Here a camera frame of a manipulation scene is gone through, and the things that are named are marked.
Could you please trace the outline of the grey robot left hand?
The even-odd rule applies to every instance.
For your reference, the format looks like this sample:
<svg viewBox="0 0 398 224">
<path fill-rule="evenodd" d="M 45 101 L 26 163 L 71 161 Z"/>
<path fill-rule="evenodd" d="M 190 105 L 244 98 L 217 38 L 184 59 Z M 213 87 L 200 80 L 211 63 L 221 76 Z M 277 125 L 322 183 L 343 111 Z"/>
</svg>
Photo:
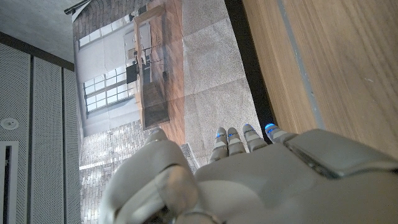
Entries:
<svg viewBox="0 0 398 224">
<path fill-rule="evenodd" d="M 397 161 L 322 129 L 219 128 L 192 171 L 157 128 L 109 180 L 100 223 L 396 223 Z"/>
</svg>

